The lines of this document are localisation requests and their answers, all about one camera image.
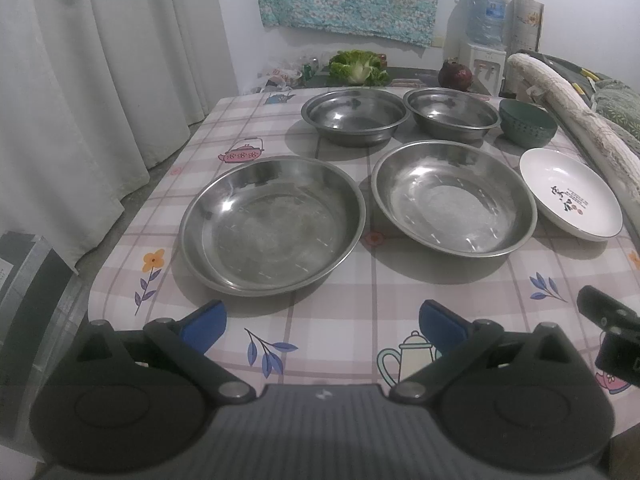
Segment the green leafy vegetable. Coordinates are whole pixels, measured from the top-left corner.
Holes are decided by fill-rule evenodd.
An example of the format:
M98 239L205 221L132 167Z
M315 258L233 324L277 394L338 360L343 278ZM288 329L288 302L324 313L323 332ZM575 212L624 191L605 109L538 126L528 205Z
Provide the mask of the green leafy vegetable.
M329 61L329 75L349 84L384 86L389 76L380 57L368 50L338 51Z

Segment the dining table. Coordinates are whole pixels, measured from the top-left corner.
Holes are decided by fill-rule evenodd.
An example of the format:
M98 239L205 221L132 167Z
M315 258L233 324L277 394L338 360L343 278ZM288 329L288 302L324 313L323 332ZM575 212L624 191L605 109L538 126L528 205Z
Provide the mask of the dining table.
M305 88L220 100L99 271L89 320L108 320L115 330L139 330L150 320L177 320L214 304L210 340L201 351L258 394L271 383L377 383L388 392L439 356L420 331L420 307L427 300L467 320L494 320L507 331L531 332L540 322L555 322L612 403L614 434L640 422L640 390L596 368L604 333L576 305L578 291L593 285L640 309L640 257L628 231L588 242L540 214L533 236L506 256L462 258L430 250L386 218L370 185L372 169L385 153L429 136L411 118L386 144L332 144L300 115L308 99L326 91ZM402 97L408 89L383 91ZM500 101L478 98L495 108ZM561 128L547 148L585 162ZM487 133L481 149L515 171L524 152L500 128ZM187 206L225 171L279 155L327 161L358 184L367 208L359 242L325 279L287 294L243 298L208 288L188 271L178 246Z

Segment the white logo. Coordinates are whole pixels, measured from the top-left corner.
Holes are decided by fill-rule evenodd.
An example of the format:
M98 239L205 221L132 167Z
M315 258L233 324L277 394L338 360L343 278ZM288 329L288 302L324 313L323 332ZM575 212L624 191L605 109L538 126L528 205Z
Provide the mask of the white logo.
M322 390L321 392L316 393L316 397L320 400L331 399L334 394L332 394L329 390Z

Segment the white ceramic dish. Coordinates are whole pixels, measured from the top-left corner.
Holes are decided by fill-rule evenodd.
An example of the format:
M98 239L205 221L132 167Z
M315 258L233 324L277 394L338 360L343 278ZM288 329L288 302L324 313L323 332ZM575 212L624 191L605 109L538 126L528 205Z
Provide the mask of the white ceramic dish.
M520 173L540 211L569 234L599 242L622 229L622 211L612 190L574 158L534 148L520 158Z

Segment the metal basin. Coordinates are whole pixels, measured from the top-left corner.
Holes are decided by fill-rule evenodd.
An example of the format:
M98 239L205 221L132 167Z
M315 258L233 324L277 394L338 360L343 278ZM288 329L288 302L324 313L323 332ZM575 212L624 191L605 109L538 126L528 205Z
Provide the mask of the metal basin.
M335 166L276 156L217 177L188 206L180 249L205 285L272 296L322 278L356 245L365 222L357 184Z
M404 104L420 129L435 139L474 143L500 124L498 111L489 103L449 88L410 90Z
M421 244L484 258L516 250L538 220L521 177L491 155L458 142L420 140L383 156L371 175L384 214Z
M302 118L341 146L373 146L389 140L410 114L391 92L350 88L318 95L302 107Z

